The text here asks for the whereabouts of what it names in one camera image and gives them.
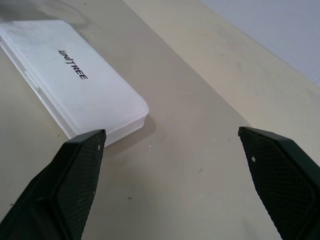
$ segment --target beige table surface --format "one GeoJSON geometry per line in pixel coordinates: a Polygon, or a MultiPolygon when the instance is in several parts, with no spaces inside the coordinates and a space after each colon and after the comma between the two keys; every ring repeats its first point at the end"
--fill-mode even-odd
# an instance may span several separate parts
{"type": "MultiPolygon", "coordinates": [[[[104,151],[83,239],[280,239],[255,192],[248,123],[121,0],[0,0],[0,21],[69,22],[147,101],[104,151]]],[[[0,50],[0,218],[67,138],[0,50]]]]}
{"type": "Polygon", "coordinates": [[[320,166],[320,87],[200,0],[123,1],[253,127],[293,139],[320,166]]]}

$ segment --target white wall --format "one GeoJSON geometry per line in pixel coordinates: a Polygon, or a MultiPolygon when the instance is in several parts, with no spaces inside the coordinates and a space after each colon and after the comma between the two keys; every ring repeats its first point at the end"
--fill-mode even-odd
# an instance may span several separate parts
{"type": "Polygon", "coordinates": [[[201,1],[320,86],[320,1],[201,1]]]}

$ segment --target plastic case lid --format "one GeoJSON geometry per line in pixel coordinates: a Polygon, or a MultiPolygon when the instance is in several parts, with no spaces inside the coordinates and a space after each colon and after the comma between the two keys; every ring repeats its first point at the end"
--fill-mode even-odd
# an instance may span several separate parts
{"type": "Polygon", "coordinates": [[[0,43],[69,138],[105,129],[108,145],[143,126],[147,103],[68,23],[3,23],[0,43]]]}

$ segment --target unitree logo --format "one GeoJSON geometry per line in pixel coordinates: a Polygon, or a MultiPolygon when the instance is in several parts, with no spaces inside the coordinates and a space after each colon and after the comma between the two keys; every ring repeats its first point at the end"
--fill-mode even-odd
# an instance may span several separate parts
{"type": "Polygon", "coordinates": [[[70,67],[76,72],[76,74],[78,74],[81,79],[88,79],[84,72],[77,66],[75,60],[72,59],[65,50],[59,50],[59,53],[64,57],[65,63],[70,65],[70,67]]]}

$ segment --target white plastic case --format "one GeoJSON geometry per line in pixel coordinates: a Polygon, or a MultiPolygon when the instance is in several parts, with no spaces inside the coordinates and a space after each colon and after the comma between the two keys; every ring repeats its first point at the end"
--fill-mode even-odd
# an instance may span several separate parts
{"type": "Polygon", "coordinates": [[[69,138],[105,129],[107,146],[144,125],[144,99],[66,22],[2,23],[0,44],[69,138]]]}

